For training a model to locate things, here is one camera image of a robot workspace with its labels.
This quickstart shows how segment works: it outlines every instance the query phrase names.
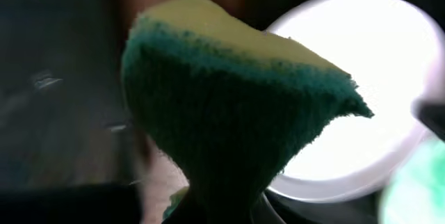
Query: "squeezed sponge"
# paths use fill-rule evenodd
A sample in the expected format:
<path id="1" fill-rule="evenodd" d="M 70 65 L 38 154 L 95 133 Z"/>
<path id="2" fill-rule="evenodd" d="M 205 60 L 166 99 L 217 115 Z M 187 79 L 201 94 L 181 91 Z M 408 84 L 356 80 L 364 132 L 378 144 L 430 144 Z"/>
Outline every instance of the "squeezed sponge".
<path id="1" fill-rule="evenodd" d="M 248 213 L 335 117 L 372 116 L 349 74 L 210 0 L 141 14 L 122 82 L 134 118 L 183 170 L 210 223 Z"/>

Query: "sponge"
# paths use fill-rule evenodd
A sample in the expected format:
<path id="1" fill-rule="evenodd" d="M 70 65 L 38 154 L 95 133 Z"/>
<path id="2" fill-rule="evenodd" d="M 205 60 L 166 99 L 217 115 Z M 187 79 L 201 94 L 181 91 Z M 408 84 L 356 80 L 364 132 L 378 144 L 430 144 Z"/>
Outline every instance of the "sponge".
<path id="1" fill-rule="evenodd" d="M 372 116 L 349 74 L 210 0 L 148 8 L 122 62 L 136 122 L 183 170 L 210 223 L 246 215 L 335 117 Z"/>

